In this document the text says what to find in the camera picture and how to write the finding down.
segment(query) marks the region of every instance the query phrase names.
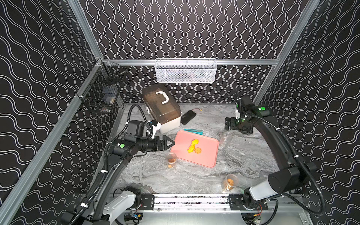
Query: clear plastic cup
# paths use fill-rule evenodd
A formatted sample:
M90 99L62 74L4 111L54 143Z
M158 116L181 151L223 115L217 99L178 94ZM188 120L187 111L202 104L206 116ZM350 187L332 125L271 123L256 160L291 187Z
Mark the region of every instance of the clear plastic cup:
M239 184L239 179L234 174L228 174L222 181L221 187L224 191L230 191Z
M177 157L175 153L169 152L166 155L166 162L167 162L167 167L169 169L174 169L177 165Z
M225 149L228 147L228 145L231 142L231 139L233 138L233 135L229 131L225 131L220 138L219 141L219 149Z

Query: teal utility knife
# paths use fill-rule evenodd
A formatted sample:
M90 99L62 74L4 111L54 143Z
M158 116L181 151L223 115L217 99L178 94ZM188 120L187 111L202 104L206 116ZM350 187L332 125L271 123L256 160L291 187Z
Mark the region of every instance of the teal utility knife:
M184 131L202 135L202 130L184 129Z

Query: wall-mounted basket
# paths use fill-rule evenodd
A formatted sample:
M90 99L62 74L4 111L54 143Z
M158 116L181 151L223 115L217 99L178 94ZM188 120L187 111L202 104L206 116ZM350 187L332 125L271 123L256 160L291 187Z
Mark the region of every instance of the wall-mounted basket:
M155 59L159 83L212 83L216 70L216 59Z
M87 94L80 98L85 108L91 113L117 113L114 109L120 92L119 82L126 73L126 69L98 71L85 92Z

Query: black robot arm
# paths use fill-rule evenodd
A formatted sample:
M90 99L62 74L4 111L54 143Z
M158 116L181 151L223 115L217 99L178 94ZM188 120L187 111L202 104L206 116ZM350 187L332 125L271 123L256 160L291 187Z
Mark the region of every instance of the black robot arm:
M248 133L255 127L264 137L274 155L279 171L268 176L268 180L244 190L244 203L247 207L259 204L265 198L271 198L284 194L289 190L304 186L311 180L319 193L321 209L319 212L311 211L301 203L302 208L314 215L322 215L325 211L325 201L318 188L312 173L316 171L313 162L305 162L303 157L297 154L289 139L280 130L277 120L268 105L254 105L249 96L242 96L235 92L237 108L241 112L240 118L233 120L234 125L240 132Z
M162 140L160 140L159 136L155 136L153 139L148 138L152 136L151 132L149 132L150 135L143 136L145 127L148 128L148 131L150 130L150 125L145 122L137 120L129 121L125 127L125 129L127 128L127 132L124 134L124 138L115 139L109 144L107 151L105 151L107 155L104 156L107 158L108 169L103 168L101 171L101 173L107 174L105 180L101 181L103 176L100 174L97 176L88 194L82 199L81 204L79 204L74 211L67 211L62 215L62 224L107 224L108 218L104 218L104 216L109 215L104 215L103 212L108 196L119 175L131 159L136 157L135 154L138 152L147 154L148 152L163 151L175 145L175 142L166 135L163 135ZM95 197L88 205L84 204L88 202L87 200L91 196L91 193L96 193ZM140 193L135 194L136 198L140 196ZM136 208L139 205L140 202L138 198L138 201L135 199L131 207Z

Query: wavy line pattern wall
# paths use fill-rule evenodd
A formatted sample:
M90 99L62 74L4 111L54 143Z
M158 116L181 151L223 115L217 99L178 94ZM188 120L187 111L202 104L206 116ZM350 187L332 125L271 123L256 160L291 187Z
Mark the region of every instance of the wavy line pattern wall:
M95 60L64 0L0 0L0 205Z
M323 0L262 103L306 160L325 196L315 225L360 224L360 1ZM302 190L312 210L312 183Z
M81 0L108 59L273 59L307 0Z
M79 108L11 224L61 224L87 193L116 115Z
M260 90L271 66L218 66L213 83L164 83L178 103L232 103L232 89L252 99ZM127 103L143 102L142 88L156 84L153 66L131 66L121 84L121 97Z

